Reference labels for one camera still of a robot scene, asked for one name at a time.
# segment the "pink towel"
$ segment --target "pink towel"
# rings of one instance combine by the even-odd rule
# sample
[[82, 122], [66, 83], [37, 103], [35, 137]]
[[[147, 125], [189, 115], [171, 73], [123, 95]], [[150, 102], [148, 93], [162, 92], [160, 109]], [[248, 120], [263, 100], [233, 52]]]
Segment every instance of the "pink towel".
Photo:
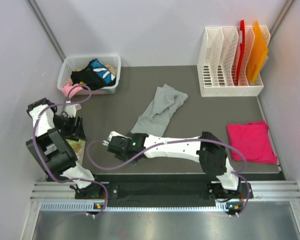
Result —
[[[238, 149], [249, 162], [258, 164], [277, 164], [268, 137], [268, 125], [265, 121], [247, 124], [229, 124], [226, 126], [230, 145]], [[231, 150], [232, 159], [242, 161], [238, 153]]]
[[[61, 88], [61, 91], [66, 97], [68, 97], [68, 93], [74, 86], [79, 86], [79, 84], [76, 83], [75, 85], [71, 85], [69, 82], [66, 82], [65, 86]], [[70, 93], [69, 99], [71, 99], [77, 92], [81, 91], [82, 89], [84, 89], [82, 86], [73, 89]]]

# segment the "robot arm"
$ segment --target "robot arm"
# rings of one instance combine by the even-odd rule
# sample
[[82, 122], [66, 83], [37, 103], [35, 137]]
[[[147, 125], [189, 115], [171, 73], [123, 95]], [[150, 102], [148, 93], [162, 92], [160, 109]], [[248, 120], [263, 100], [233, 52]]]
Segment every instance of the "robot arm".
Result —
[[[203, 132], [202, 136], [188, 139], [219, 140], [210, 132]], [[118, 159], [126, 161], [142, 150], [155, 144], [164, 143], [147, 150], [141, 158], [181, 158], [200, 163], [204, 173], [216, 176], [225, 190], [236, 191], [239, 178], [233, 173], [234, 169], [229, 163], [227, 152], [223, 146], [213, 143], [191, 141], [182, 142], [182, 138], [164, 138], [146, 133], [134, 133], [131, 137], [112, 131], [108, 137], [108, 151], [115, 153]]]
[[[27, 112], [33, 120], [33, 125], [35, 125], [40, 112], [52, 104], [52, 102], [43, 98], [28, 106]], [[97, 177], [90, 170], [84, 169], [77, 163], [77, 156], [66, 140], [86, 140], [82, 118], [76, 117], [76, 111], [79, 107], [80, 105], [67, 106], [64, 111], [66, 116], [57, 115], [57, 108], [46, 110], [41, 116], [36, 130], [36, 142], [45, 163], [55, 177], [97, 181]], [[198, 138], [219, 141], [210, 132], [203, 132], [201, 137], [190, 139]], [[164, 143], [144, 152], [140, 158], [188, 159], [200, 163], [203, 172], [206, 174], [216, 176], [224, 190], [237, 191], [240, 185], [238, 177], [233, 173], [234, 170], [229, 163], [227, 152], [223, 146], [200, 141], [182, 142], [185, 139], [162, 138], [146, 133], [134, 133], [128, 137], [115, 131], [110, 133], [107, 140], [105, 141], [105, 145], [108, 147], [107, 150], [123, 161], [127, 161], [148, 147]], [[177, 140], [181, 142], [168, 144], [168, 142]], [[45, 171], [35, 150], [33, 140], [28, 140], [26, 146]], [[96, 184], [80, 180], [74, 180], [74, 182], [76, 183], [76, 196], [82, 199], [94, 199], [102, 195], [100, 187]]]
[[[52, 104], [52, 102], [43, 98], [28, 106], [27, 113], [32, 118], [33, 125], [38, 120], [40, 112]], [[64, 111], [66, 116], [57, 115], [57, 108], [46, 110], [41, 116], [36, 130], [36, 141], [45, 163], [55, 177], [93, 181], [96, 180], [95, 176], [90, 170], [84, 169], [78, 164], [78, 158], [66, 140], [87, 140], [83, 130], [82, 118], [76, 117], [76, 111], [79, 108], [79, 104], [67, 106]], [[26, 147], [45, 171], [32, 139], [26, 142]], [[99, 186], [80, 180], [74, 180], [74, 182], [77, 186], [76, 192], [83, 198], [86, 196], [98, 197], [99, 191], [96, 189]]]

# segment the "white wall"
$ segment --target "white wall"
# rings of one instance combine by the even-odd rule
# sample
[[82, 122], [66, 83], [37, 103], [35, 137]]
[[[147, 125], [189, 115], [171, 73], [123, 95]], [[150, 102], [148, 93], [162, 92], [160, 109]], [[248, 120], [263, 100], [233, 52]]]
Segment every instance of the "white wall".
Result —
[[205, 27], [274, 23], [285, 0], [37, 0], [66, 56], [124, 66], [196, 65]]
[[300, 187], [300, 0], [269, 45], [261, 100], [288, 177]]
[[0, 240], [19, 239], [34, 182], [43, 171], [26, 148], [28, 104], [57, 91], [61, 60], [25, 0], [0, 1]]

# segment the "gray mat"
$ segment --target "gray mat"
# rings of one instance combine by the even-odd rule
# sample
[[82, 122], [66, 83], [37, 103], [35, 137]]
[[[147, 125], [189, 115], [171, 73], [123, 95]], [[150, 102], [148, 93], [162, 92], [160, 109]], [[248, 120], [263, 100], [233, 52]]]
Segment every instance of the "gray mat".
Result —
[[[88, 142], [106, 140], [111, 131], [125, 134], [135, 125], [138, 117], [154, 98], [158, 86], [168, 84], [189, 98], [173, 115], [164, 137], [191, 138], [202, 131], [212, 132], [228, 143], [227, 124], [245, 124], [261, 121], [262, 115], [256, 97], [201, 97], [196, 66], [124, 67], [115, 94], [94, 95], [82, 104], [78, 115], [83, 116], [83, 127]], [[75, 96], [72, 101], [82, 100]], [[95, 145], [91, 156], [100, 165], [112, 167], [122, 161], [103, 145]], [[241, 162], [230, 162], [238, 170]], [[115, 171], [102, 171], [83, 156], [83, 166], [93, 173], [202, 173], [199, 163], [178, 158], [141, 159]], [[249, 162], [246, 173], [277, 173], [277, 165]]]

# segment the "white plastic basket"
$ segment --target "white plastic basket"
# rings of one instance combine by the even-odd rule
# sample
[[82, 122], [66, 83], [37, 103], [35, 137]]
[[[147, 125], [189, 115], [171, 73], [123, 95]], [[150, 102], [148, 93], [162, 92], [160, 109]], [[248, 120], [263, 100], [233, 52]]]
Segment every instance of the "white plastic basket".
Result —
[[[266, 26], [260, 27], [267, 43], [270, 33]], [[260, 75], [249, 85], [246, 67], [255, 40], [252, 27], [245, 28], [245, 48], [238, 79], [233, 83], [233, 63], [238, 46], [237, 27], [206, 27], [203, 33], [197, 71], [202, 97], [258, 96], [264, 88]]]
[[[116, 81], [113, 86], [105, 86], [98, 90], [92, 91], [93, 95], [96, 94], [114, 94], [120, 80], [120, 70], [121, 70], [121, 58], [118, 55], [105, 55], [105, 54], [84, 54], [84, 55], [74, 55], [67, 57], [61, 67], [57, 88], [59, 90], [64, 87], [71, 76], [74, 69], [84, 69], [88, 63], [93, 60], [98, 59], [103, 65], [110, 64], [115, 69], [117, 69]], [[77, 95], [88, 95], [88, 90], [81, 90], [76, 93]]]

